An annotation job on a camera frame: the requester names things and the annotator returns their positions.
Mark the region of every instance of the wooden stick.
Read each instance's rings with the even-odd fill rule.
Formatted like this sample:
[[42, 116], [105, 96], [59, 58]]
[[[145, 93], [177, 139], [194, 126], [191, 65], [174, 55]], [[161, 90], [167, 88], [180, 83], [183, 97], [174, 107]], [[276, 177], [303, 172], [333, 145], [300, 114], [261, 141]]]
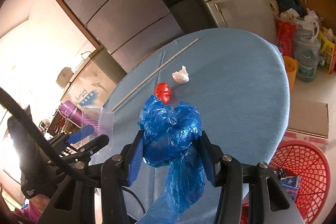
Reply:
[[110, 111], [115, 111], [115, 109], [121, 105], [130, 95], [136, 91], [139, 87], [141, 87], [149, 78], [151, 78], [154, 74], [156, 74], [160, 69], [162, 69], [165, 65], [167, 65], [170, 61], [172, 61], [176, 56], [178, 56], [181, 52], [185, 51], [187, 48], [189, 48], [192, 44], [194, 44], [198, 38], [196, 38], [193, 42], [185, 46], [183, 49], [181, 49], [178, 53], [173, 55], [171, 58], [169, 58], [166, 62], [164, 62], [160, 67], [158, 67], [155, 71], [153, 71], [145, 80], [143, 80], [139, 85], [137, 85], [129, 94], [127, 94], [118, 104], [116, 104]]

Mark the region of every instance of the red bag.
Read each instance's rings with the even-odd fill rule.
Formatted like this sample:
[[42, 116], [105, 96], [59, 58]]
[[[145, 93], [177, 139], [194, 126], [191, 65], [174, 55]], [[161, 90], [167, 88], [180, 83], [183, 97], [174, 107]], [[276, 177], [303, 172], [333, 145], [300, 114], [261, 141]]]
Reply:
[[280, 45], [282, 54], [294, 58], [293, 34], [296, 31], [296, 25], [277, 20], [276, 29], [277, 44]]
[[163, 102], [164, 105], [169, 104], [171, 89], [169, 88], [168, 84], [158, 83], [154, 94]]

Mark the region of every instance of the plastic bottle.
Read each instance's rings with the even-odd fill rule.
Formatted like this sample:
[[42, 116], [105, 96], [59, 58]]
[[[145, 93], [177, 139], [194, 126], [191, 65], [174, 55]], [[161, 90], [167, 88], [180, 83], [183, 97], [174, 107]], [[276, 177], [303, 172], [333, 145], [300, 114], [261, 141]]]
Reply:
[[307, 82], [315, 79], [320, 60], [321, 41], [317, 38], [312, 41], [312, 37], [312, 31], [305, 29], [296, 30], [293, 34], [294, 57], [298, 62], [296, 77]]
[[58, 110], [64, 118], [68, 118], [76, 126], [81, 127], [82, 123], [82, 111], [78, 109], [69, 100], [59, 105]]
[[320, 52], [320, 60], [319, 60], [319, 65], [324, 68], [326, 64], [326, 53], [325, 52]]

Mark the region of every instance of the blue tablecloth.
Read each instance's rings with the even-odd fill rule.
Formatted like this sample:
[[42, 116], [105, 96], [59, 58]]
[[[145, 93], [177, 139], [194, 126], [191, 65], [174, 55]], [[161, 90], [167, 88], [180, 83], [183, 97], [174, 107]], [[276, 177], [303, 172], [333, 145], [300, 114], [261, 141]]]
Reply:
[[[170, 57], [199, 38], [115, 110], [110, 143], [92, 159], [104, 162], [132, 143], [143, 103], [159, 82], [172, 89], [170, 104], [179, 100], [194, 105], [202, 117], [202, 129], [212, 143], [240, 162], [256, 165], [269, 162], [288, 123], [289, 87], [282, 58], [276, 47], [257, 35], [237, 29], [202, 30], [180, 37], [161, 48], [134, 68], [115, 88], [104, 107], [113, 108], [143, 79]], [[186, 66], [190, 81], [176, 83], [172, 73]], [[146, 209], [163, 192], [167, 166], [152, 168], [142, 163], [131, 190]], [[207, 181], [204, 194], [178, 223], [213, 223], [221, 189]], [[125, 193], [127, 211], [139, 219], [137, 201]]]

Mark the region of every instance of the purple thermos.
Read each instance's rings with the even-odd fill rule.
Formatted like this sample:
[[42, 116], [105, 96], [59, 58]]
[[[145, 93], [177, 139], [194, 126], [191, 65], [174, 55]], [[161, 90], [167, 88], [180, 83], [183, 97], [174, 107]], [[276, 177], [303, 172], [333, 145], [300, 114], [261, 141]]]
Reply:
[[68, 118], [76, 126], [81, 127], [82, 111], [78, 109], [73, 103], [66, 101], [65, 103], [59, 105], [58, 110], [64, 118]]

